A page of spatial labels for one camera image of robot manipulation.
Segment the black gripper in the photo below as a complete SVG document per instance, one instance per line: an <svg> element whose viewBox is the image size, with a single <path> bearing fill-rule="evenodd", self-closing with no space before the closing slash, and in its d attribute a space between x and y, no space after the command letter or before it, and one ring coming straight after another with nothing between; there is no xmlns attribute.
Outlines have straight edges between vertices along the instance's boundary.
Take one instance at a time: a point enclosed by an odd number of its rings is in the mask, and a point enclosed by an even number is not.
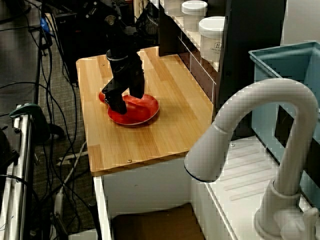
<svg viewBox="0 0 320 240"><path fill-rule="evenodd" d="M138 99L145 94L142 60L136 52L117 57L110 50L107 51L106 58L111 67L112 79L102 89L102 93L113 111L125 114L127 107L122 93L129 90L130 95Z"/></svg>

